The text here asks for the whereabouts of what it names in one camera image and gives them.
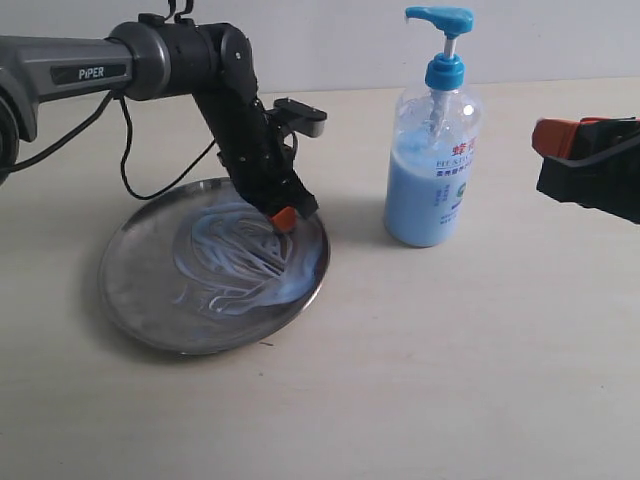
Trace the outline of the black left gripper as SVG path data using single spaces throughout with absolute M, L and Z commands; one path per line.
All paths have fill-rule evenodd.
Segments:
M 287 145 L 267 112 L 225 112 L 217 117 L 218 156 L 243 200 L 267 217 L 278 234 L 295 229 L 318 202 L 295 171 L 297 143 Z

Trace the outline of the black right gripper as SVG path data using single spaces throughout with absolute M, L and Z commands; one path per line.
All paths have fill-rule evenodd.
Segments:
M 543 158 L 540 193 L 639 222 L 638 118 L 544 118 L 531 142 Z

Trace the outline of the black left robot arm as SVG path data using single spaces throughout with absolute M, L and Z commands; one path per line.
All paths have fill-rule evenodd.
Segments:
M 2 175 L 43 160 L 18 157 L 20 143 L 36 138 L 41 104 L 96 92 L 109 102 L 191 96 L 243 200 L 280 232 L 317 212 L 294 160 L 298 136 L 317 137 L 326 113 L 287 98 L 266 108 L 248 37 L 229 23 L 198 25 L 182 13 L 142 14 L 103 39 L 3 37 Z

